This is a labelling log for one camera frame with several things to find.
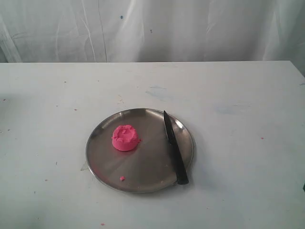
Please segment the pink dough lump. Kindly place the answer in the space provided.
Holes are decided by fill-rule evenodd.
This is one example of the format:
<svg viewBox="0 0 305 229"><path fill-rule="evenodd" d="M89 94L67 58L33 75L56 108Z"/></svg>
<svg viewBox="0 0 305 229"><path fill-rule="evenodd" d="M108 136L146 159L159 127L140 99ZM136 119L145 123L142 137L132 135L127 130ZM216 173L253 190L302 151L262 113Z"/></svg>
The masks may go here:
<svg viewBox="0 0 305 229"><path fill-rule="evenodd" d="M140 141L136 129L131 125L120 125L112 134L112 146L122 152L135 149Z"/></svg>

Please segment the black knife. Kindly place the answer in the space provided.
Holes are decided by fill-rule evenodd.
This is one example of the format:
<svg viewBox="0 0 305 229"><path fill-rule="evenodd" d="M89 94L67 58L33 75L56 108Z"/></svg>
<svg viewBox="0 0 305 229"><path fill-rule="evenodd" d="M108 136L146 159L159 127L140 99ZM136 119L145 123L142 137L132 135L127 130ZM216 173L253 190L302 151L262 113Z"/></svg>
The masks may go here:
<svg viewBox="0 0 305 229"><path fill-rule="evenodd" d="M171 161L173 165L173 169L176 173L176 180L177 184L179 185L186 185L189 183L189 179L187 176L187 172L183 163L182 155L173 131L173 126L171 119L167 112L164 110L163 111L163 119L164 119L164 125L165 125L165 130L166 130L166 135L168 138L168 142L171 146Z"/></svg>

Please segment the round stainless steel plate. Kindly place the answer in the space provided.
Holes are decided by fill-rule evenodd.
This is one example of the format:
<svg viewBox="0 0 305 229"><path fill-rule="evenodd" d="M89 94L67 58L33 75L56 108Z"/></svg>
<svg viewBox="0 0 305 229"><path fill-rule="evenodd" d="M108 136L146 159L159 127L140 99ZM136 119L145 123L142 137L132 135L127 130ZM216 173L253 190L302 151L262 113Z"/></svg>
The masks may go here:
<svg viewBox="0 0 305 229"><path fill-rule="evenodd" d="M135 149L122 152L112 146L112 134L120 125L136 129L141 141ZM93 130L86 145L92 174L104 185L127 193L152 193L175 184L170 153L163 112L149 108L109 116Z"/></svg>

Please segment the clear tape piece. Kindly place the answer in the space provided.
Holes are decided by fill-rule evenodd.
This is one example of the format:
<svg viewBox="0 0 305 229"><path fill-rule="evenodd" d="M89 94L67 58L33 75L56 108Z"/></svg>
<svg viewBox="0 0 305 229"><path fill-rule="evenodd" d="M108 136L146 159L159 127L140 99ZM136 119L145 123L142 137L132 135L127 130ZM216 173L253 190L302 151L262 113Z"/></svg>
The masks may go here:
<svg viewBox="0 0 305 229"><path fill-rule="evenodd" d="M89 166L88 166L88 162L85 161L84 164L82 165L80 171L85 171L85 170L89 170Z"/></svg>

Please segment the white plastic backdrop curtain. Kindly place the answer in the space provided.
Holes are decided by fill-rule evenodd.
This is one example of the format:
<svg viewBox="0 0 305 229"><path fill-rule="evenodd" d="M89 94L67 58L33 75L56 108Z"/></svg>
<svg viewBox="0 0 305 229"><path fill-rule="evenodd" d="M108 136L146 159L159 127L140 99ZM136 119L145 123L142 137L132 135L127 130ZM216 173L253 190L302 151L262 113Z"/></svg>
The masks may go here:
<svg viewBox="0 0 305 229"><path fill-rule="evenodd" d="M8 62L305 58L302 0L3 0Z"/></svg>

